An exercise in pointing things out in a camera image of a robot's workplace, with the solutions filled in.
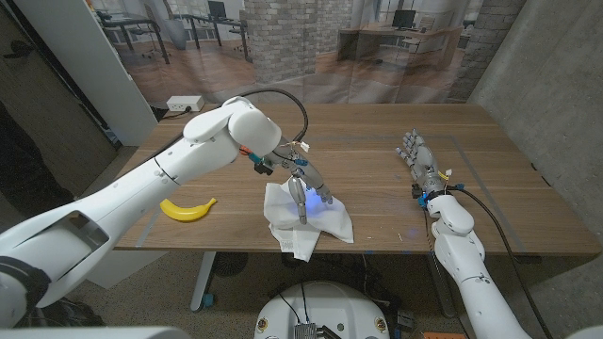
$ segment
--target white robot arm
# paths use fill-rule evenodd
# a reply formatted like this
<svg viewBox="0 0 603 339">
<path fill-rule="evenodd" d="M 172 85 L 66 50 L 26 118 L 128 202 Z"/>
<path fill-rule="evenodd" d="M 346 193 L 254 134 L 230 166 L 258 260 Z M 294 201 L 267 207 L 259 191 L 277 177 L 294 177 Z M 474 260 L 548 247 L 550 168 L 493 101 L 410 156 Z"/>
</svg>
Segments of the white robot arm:
<svg viewBox="0 0 603 339">
<path fill-rule="evenodd" d="M 0 328 L 65 296 L 140 217 L 185 182 L 233 162 L 241 145 L 254 153 L 256 169 L 271 173 L 281 165 L 331 200 L 318 171 L 281 129 L 247 99 L 233 98 L 191 120 L 183 138 L 110 186 L 0 234 Z M 304 202 L 298 203 L 305 223 Z"/>
<path fill-rule="evenodd" d="M 461 291 L 464 306 L 478 338 L 530 338 L 500 294 L 483 263 L 485 250 L 473 231 L 473 217 L 445 190 L 437 162 L 416 130 L 404 138 L 398 154 L 411 168 L 430 217 L 438 261 Z"/>
</svg>

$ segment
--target computer monitor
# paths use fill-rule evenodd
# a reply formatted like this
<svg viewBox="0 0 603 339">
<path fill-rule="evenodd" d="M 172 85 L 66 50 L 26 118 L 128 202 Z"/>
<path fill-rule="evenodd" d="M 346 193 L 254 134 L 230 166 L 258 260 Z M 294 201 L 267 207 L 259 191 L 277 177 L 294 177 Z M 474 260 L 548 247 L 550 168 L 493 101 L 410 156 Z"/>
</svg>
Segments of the computer monitor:
<svg viewBox="0 0 603 339">
<path fill-rule="evenodd" d="M 396 10 L 392 26 L 397 28 L 413 28 L 416 10 Z"/>
<path fill-rule="evenodd" d="M 214 18 L 226 19 L 226 8 L 221 1 L 207 1 L 209 14 Z"/>
</svg>

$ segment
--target white cloth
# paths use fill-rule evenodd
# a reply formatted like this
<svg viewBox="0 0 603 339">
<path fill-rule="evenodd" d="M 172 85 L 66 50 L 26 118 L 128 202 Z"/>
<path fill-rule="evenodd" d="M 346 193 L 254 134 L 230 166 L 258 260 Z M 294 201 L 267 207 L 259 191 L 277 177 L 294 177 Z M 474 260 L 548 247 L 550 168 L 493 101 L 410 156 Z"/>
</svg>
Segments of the white cloth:
<svg viewBox="0 0 603 339">
<path fill-rule="evenodd" d="M 264 217 L 270 222 L 272 235 L 281 244 L 282 252 L 293 252 L 296 259 L 308 262 L 318 242 L 320 231 L 339 240 L 354 242 L 350 215 L 341 201 L 333 197 L 333 204 L 324 203 L 313 189 L 305 190 L 308 222 L 300 223 L 297 204 L 289 194 L 288 181 L 282 185 L 266 184 Z"/>
</svg>

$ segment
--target banana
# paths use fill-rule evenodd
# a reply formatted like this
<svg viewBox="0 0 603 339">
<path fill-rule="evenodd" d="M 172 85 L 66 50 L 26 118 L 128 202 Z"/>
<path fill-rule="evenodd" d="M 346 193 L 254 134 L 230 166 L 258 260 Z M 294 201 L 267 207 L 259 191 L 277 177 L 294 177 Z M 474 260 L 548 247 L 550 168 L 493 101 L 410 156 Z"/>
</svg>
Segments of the banana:
<svg viewBox="0 0 603 339">
<path fill-rule="evenodd" d="M 199 205 L 196 207 L 183 208 L 178 207 L 169 200 L 164 200 L 159 204 L 163 213 L 165 213 L 168 217 L 178 220 L 178 221 L 192 221 L 204 216 L 209 207 L 216 203 L 216 200 L 212 198 L 207 204 Z"/>
</svg>

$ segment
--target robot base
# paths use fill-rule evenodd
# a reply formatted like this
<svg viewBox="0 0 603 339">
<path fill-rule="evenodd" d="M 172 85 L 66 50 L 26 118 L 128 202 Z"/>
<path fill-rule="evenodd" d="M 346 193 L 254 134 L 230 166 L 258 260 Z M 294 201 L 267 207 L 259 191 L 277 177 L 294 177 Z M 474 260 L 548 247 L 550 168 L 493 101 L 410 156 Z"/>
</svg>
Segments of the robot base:
<svg viewBox="0 0 603 339">
<path fill-rule="evenodd" d="M 305 282 L 303 290 L 310 325 L 316 324 L 318 332 L 336 335 L 325 338 L 389 338 L 383 312 L 362 293 L 337 282 Z M 306 324 L 302 286 L 297 284 L 289 287 L 282 295 L 298 314 L 302 324 Z M 276 296 L 257 317 L 253 338 L 294 338 L 297 324 L 295 313 L 280 296 Z M 304 334 L 301 334 L 301 329 L 305 327 L 298 326 L 299 336 L 295 338 L 317 338 L 316 331 L 304 329 Z"/>
</svg>

